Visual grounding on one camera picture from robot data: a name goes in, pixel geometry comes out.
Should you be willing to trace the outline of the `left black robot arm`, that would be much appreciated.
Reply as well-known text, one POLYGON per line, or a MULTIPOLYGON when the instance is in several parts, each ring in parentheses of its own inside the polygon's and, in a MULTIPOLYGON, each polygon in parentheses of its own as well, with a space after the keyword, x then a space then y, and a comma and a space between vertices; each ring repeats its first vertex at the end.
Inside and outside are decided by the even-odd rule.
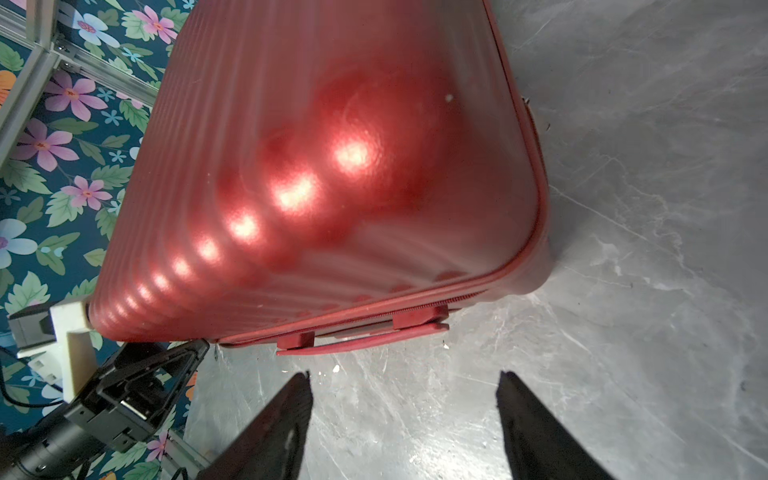
POLYGON ((124 453, 163 426, 209 349, 126 343, 35 426, 1 438, 3 479, 64 479, 107 450, 124 453))

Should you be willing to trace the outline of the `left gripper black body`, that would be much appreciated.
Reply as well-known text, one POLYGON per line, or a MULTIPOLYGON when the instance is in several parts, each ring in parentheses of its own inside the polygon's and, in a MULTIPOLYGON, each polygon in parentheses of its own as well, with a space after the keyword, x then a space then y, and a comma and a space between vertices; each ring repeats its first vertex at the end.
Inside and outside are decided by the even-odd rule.
POLYGON ((205 340, 169 348, 126 343, 64 412, 65 445, 78 452, 125 452, 150 439, 172 413, 209 350, 205 340))

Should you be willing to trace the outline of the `aluminium cage frame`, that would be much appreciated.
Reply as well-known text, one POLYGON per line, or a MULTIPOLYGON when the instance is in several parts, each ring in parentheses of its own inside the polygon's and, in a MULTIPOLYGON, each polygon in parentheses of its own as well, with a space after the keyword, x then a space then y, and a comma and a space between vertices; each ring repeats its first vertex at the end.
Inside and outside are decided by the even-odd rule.
POLYGON ((24 15, 1 8, 1 37, 30 50, 25 66, 1 108, 1 162, 6 163, 58 69, 81 74, 152 106, 158 89, 101 60, 57 32, 58 3, 29 1, 24 15))

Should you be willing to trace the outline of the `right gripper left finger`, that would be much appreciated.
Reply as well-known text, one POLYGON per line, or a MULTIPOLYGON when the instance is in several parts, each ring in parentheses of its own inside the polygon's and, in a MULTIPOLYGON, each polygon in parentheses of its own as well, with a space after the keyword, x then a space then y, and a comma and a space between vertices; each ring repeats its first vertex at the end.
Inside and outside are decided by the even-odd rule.
POLYGON ((310 377, 293 375, 199 479, 296 479, 312 416, 310 377))

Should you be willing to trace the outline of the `red hard-shell suitcase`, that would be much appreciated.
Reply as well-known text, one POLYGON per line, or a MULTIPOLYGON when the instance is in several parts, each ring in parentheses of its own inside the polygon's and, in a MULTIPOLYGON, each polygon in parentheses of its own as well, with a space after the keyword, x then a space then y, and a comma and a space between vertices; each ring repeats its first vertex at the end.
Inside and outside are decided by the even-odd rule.
POLYGON ((553 269, 535 124, 486 1, 201 1, 88 303, 125 342, 350 352, 553 269))

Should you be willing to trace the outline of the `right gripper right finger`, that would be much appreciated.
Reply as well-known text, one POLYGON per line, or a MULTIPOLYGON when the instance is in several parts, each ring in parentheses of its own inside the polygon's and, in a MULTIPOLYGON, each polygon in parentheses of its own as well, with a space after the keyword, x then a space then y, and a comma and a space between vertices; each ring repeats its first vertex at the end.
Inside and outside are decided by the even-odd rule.
POLYGON ((513 478, 612 477, 517 374, 511 371, 500 373, 496 399, 505 453, 513 478))

